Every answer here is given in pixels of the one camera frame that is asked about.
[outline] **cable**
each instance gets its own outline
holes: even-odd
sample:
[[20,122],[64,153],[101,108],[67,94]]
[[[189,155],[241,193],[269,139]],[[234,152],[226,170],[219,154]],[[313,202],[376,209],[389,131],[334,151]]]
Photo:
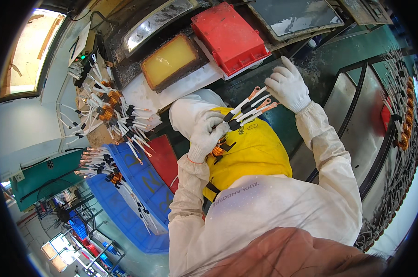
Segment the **cable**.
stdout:
[[79,20],[82,20],[83,18],[85,18],[88,15],[88,13],[90,13],[90,12],[91,12],[91,10],[89,10],[89,12],[87,12],[84,16],[82,16],[79,19],[73,19],[72,16],[70,15],[71,11],[68,12],[68,15],[69,15],[69,19],[71,19],[72,21],[79,21]]
[[80,149],[86,151],[86,147],[77,147],[77,148],[66,149],[65,152],[74,151],[74,150],[80,150]]
[[175,182],[175,180],[177,180],[177,178],[178,178],[178,177],[179,177],[179,176],[177,175],[177,177],[175,177],[175,178],[173,179],[172,183],[170,183],[169,188],[173,185],[173,183]]
[[99,11],[93,11],[92,13],[91,13],[91,17],[90,17],[90,19],[89,19],[89,21],[92,21],[92,17],[93,17],[93,15],[94,14],[98,14],[100,17],[101,17],[101,22],[99,23],[99,24],[97,24],[97,25],[95,25],[94,27],[92,27],[90,30],[93,30],[93,29],[95,29],[95,28],[97,28],[98,26],[100,26],[104,21],[106,21],[106,22],[108,22],[108,23],[115,23],[117,26],[118,25],[120,25],[120,23],[118,23],[117,21],[115,21],[115,20],[109,20],[109,19],[107,19],[106,17],[104,17],[102,14],[101,14],[101,12],[99,12]]
[[35,166],[35,165],[39,164],[39,163],[44,162],[44,161],[45,161],[45,160],[47,160],[47,159],[50,159],[51,157],[44,158],[44,159],[43,159],[43,160],[41,160],[40,162],[34,163],[34,164],[30,165],[30,166],[23,167],[23,168],[21,168],[21,170],[31,168],[31,167],[33,167],[33,166]]

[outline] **workbench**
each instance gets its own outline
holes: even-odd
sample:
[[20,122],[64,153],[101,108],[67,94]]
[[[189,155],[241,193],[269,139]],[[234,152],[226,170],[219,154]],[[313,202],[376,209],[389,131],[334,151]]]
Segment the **workbench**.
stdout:
[[[223,72],[217,66],[210,51],[199,41],[190,28],[190,17],[217,4],[217,1],[198,0],[198,6],[194,10],[183,13],[173,21],[173,24],[159,28],[151,34],[149,40],[127,57],[122,48],[123,36],[147,15],[155,13],[165,0],[157,0],[152,3],[147,1],[132,1],[114,11],[108,17],[119,23],[118,28],[109,29],[109,25],[100,24],[96,30],[103,35],[103,58],[112,66],[115,77],[115,86],[123,93],[127,103],[152,110],[152,115],[158,120],[154,124],[159,125],[159,114],[167,110],[170,104],[178,98],[192,93],[200,88],[218,83],[223,87]],[[385,9],[378,5],[368,4],[366,0],[329,0],[329,1],[276,1],[266,0],[260,5],[254,2],[233,0],[235,10],[257,30],[263,39],[266,48],[272,52],[272,56],[264,62],[277,59],[280,55],[292,58],[308,41],[315,37],[322,37],[321,41],[312,50],[345,39],[348,37],[373,31],[384,24],[391,24]],[[283,14],[269,12],[269,7],[277,5],[284,10]],[[363,26],[366,30],[349,32],[355,26]],[[156,49],[164,45],[175,35],[184,33],[197,41],[198,45],[209,58],[209,63],[180,79],[161,93],[156,93],[147,85],[144,75],[141,73],[140,62],[152,54]],[[255,69],[235,76],[229,83],[235,83],[236,78],[248,73],[253,75]],[[109,143],[110,137],[106,128],[100,126],[97,131],[88,135],[91,144]]]

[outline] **worker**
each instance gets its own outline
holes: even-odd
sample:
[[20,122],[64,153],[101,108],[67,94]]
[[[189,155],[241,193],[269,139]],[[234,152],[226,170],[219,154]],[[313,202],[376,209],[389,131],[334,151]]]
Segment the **worker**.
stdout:
[[[311,101],[297,68],[288,58],[282,61],[285,67],[274,68],[265,84],[295,113],[298,131],[313,151],[318,185],[291,178],[284,148],[283,154],[276,152],[281,142],[258,137],[263,141],[252,148],[262,154],[250,157],[251,146],[235,136],[238,131],[228,132],[223,115],[230,109],[214,93],[199,91],[179,99],[171,107],[171,123],[191,146],[178,160],[179,188],[170,205],[170,276],[379,276],[386,267],[383,258],[353,247],[362,205],[349,152],[323,108]],[[251,122],[243,135],[249,132],[256,139],[251,132],[261,129],[268,136],[266,125]],[[237,144],[213,165],[207,155],[225,133]],[[269,142],[274,152],[267,152]],[[233,159],[248,171],[240,170],[238,177],[230,156],[237,156]],[[287,164],[275,165],[277,173],[269,174],[261,163],[270,166],[274,160]],[[227,168],[226,175],[213,176],[212,169],[220,172],[217,167]],[[231,180],[229,175],[238,178],[217,193],[203,220],[203,189],[212,178]]]

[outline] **electrical outlet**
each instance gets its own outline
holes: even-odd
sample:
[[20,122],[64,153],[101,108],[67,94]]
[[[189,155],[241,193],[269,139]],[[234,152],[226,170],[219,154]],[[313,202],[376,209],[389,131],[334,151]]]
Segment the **electrical outlet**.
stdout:
[[14,174],[15,179],[17,180],[17,182],[21,181],[24,179],[24,174],[23,171],[18,171],[16,174]]

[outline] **wall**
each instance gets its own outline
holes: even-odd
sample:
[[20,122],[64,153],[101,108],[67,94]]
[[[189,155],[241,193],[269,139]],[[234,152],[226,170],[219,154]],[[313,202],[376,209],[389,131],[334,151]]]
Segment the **wall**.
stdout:
[[[47,197],[52,193],[58,193],[83,181],[82,176],[71,172],[78,167],[78,161],[81,159],[80,155],[81,151],[74,151],[67,155],[63,155],[62,157],[51,159],[53,164],[51,169],[47,167],[46,162],[37,164],[34,167],[23,170],[24,180],[21,180],[20,182],[12,180],[12,192],[15,195],[15,199],[18,201],[20,210],[23,211],[42,198]],[[67,175],[23,199],[24,196],[39,189],[47,181],[64,174]]]
[[[88,22],[71,22],[58,45],[46,78],[41,97],[18,99],[0,104],[0,177],[6,179],[16,174],[21,167],[47,157],[57,157],[68,148],[87,147],[89,142],[82,138],[73,144],[62,140],[62,131],[57,117],[56,103],[75,107],[75,87],[67,74],[69,48],[79,32]],[[62,113],[78,120],[78,114],[62,107]]]

